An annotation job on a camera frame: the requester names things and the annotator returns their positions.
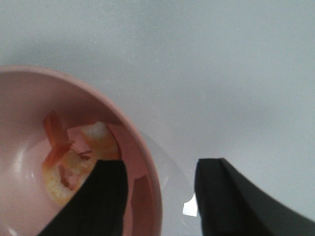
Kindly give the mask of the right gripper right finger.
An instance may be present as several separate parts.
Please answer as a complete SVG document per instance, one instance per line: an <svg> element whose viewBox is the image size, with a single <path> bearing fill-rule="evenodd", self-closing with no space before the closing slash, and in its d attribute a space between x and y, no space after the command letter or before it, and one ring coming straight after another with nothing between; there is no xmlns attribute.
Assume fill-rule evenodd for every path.
<svg viewBox="0 0 315 236"><path fill-rule="evenodd" d="M275 200L224 158L199 159L194 190L204 236L313 236L314 221Z"/></svg>

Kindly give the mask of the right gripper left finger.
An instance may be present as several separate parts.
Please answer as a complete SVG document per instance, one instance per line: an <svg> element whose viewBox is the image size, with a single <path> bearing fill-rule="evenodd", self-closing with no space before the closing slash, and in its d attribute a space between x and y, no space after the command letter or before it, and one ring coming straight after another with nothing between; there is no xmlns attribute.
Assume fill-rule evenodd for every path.
<svg viewBox="0 0 315 236"><path fill-rule="evenodd" d="M98 160L93 171L41 236L120 236L128 181L122 160Z"/></svg>

